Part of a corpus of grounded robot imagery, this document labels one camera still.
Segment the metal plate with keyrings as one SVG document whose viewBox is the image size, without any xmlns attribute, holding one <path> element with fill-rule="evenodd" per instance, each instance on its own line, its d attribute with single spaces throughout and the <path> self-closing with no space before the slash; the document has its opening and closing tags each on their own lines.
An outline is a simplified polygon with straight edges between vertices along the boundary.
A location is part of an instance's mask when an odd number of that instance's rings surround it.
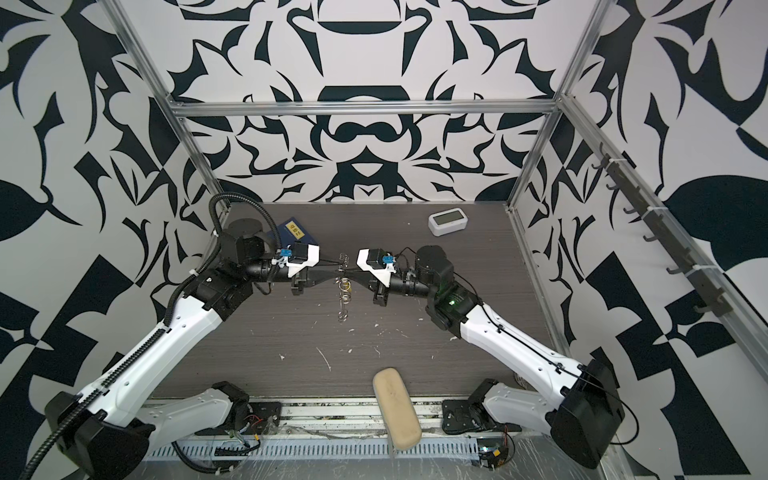
<svg viewBox="0 0 768 480">
<path fill-rule="evenodd" d="M 339 289 L 339 309 L 338 321 L 344 323 L 349 317 L 348 305 L 352 297 L 351 281 L 347 277 L 347 267 L 349 266 L 349 256 L 345 253 L 339 254 L 336 285 Z"/>
</svg>

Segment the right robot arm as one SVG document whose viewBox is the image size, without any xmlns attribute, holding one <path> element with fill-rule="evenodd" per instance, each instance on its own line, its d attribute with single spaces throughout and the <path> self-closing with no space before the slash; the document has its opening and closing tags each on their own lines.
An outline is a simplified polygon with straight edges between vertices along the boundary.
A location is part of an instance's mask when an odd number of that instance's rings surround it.
<svg viewBox="0 0 768 480">
<path fill-rule="evenodd" d="M 596 469 L 627 410 L 611 369 L 558 353 L 506 321 L 441 247 L 423 246 L 414 255 L 402 268 L 396 254 L 362 249 L 350 276 L 380 306 L 392 294 L 425 300 L 426 315 L 439 329 L 490 354 L 530 385 L 527 392 L 494 381 L 479 387 L 477 398 L 491 419 L 547 435 L 576 463 Z"/>
</svg>

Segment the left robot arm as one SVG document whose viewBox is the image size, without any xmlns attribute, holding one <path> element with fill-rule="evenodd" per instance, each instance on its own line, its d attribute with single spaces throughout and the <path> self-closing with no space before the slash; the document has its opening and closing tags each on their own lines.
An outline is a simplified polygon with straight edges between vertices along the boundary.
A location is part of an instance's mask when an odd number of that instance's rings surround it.
<svg viewBox="0 0 768 480">
<path fill-rule="evenodd" d="M 58 448 L 91 479 L 123 479 L 152 449 L 198 431 L 248 427 L 249 397 L 222 381 L 158 412 L 144 403 L 161 381 L 253 293 L 258 282 L 289 282 L 300 293 L 321 261 L 315 244 L 286 247 L 253 219 L 217 235 L 205 268 L 177 289 L 166 318 L 123 359 L 78 394 L 57 394 L 45 407 L 51 439 L 37 458 Z"/>
</svg>

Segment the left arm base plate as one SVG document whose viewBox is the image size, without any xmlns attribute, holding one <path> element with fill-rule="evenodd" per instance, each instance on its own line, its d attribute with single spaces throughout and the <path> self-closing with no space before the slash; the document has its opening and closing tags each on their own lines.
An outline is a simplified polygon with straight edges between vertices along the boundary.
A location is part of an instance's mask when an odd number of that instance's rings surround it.
<svg viewBox="0 0 768 480">
<path fill-rule="evenodd" d="M 274 433 L 281 424 L 282 407 L 277 401 L 249 402 L 236 410 L 236 430 L 243 435 Z"/>
</svg>

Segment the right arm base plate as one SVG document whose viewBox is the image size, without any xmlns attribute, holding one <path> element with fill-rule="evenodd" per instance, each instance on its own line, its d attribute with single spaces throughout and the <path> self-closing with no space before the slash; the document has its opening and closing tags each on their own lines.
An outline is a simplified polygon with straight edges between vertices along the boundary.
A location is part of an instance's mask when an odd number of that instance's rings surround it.
<svg viewBox="0 0 768 480">
<path fill-rule="evenodd" d="M 443 400 L 441 402 L 441 430 L 446 435 L 463 435 L 478 432 L 521 432 L 517 424 L 496 422 L 484 407 L 469 400 Z"/>
</svg>

